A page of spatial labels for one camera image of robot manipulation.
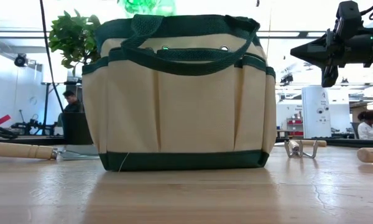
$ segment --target houseplant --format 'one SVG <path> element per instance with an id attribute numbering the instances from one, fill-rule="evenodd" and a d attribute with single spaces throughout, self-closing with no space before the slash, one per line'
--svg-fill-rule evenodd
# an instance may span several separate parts
<path id="1" fill-rule="evenodd" d="M 87 65 L 95 63 L 100 58 L 94 39 L 94 30 L 101 25 L 99 19 L 94 15 L 81 16 L 77 10 L 75 13 L 76 16 L 72 17 L 64 11 L 63 16 L 58 16 L 57 20 L 52 21 L 52 30 L 48 37 L 51 52 L 62 51 L 61 64 L 67 69 L 72 68 L 73 76 L 79 63 Z M 61 120 L 67 144 L 93 143 L 84 113 L 62 113 Z"/>
<path id="2" fill-rule="evenodd" d="M 79 63 L 87 65 L 100 58 L 94 39 L 94 30 L 101 25 L 99 19 L 95 15 L 81 16 L 76 9 L 75 13 L 76 16 L 72 17 L 64 11 L 63 16 L 52 21 L 48 37 L 51 52 L 62 51 L 62 65 L 67 69 L 72 68 L 73 76 Z"/>

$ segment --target black pole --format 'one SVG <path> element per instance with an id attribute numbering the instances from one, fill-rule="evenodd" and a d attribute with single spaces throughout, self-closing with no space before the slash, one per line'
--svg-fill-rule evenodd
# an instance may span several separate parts
<path id="1" fill-rule="evenodd" d="M 43 119 L 43 125 L 42 125 L 42 135 L 45 134 L 45 125 L 47 123 L 47 109 L 48 109 L 48 94 L 50 94 L 50 85 L 51 83 L 46 83 L 45 84 L 45 102 L 44 102 L 44 119 Z"/>

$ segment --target green leaves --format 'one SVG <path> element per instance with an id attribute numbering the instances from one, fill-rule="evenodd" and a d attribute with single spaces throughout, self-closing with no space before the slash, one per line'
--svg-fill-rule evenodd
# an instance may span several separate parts
<path id="1" fill-rule="evenodd" d="M 96 15 L 90 16 L 90 18 L 88 18 L 88 22 L 92 22 L 93 25 L 95 26 L 95 28 L 97 28 L 98 26 L 101 25 L 101 23 L 99 22 L 99 19 L 98 19 L 98 17 L 96 17 Z"/>
<path id="2" fill-rule="evenodd" d="M 95 63 L 100 58 L 94 31 L 101 23 L 95 15 L 84 17 L 76 9 L 75 17 L 67 11 L 63 13 L 63 16 L 52 21 L 48 46 L 51 52 L 62 51 L 61 64 L 67 69 L 72 68 L 72 74 L 75 75 L 76 64 L 86 65 L 87 61 Z"/>

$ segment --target beige canvas bag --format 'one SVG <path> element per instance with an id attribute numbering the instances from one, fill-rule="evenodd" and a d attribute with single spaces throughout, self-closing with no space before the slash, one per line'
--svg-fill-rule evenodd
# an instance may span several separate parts
<path id="1" fill-rule="evenodd" d="M 275 73 L 259 24 L 142 16 L 96 31 L 83 98 L 107 170 L 263 167 L 275 142 Z"/>

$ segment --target bag handle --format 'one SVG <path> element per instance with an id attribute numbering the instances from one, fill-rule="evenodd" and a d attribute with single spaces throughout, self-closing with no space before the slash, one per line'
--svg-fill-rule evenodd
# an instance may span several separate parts
<path id="1" fill-rule="evenodd" d="M 162 58 L 152 50 L 139 48 L 140 45 L 158 31 L 164 19 L 164 16 L 135 15 L 131 22 L 134 35 L 121 43 L 121 50 L 127 60 L 141 66 L 156 71 L 186 76 L 209 75 L 234 65 L 246 53 L 260 26 L 253 19 L 224 16 L 226 23 L 230 27 L 237 27 L 249 32 L 246 43 L 235 52 L 230 52 L 213 62 L 181 63 Z"/>

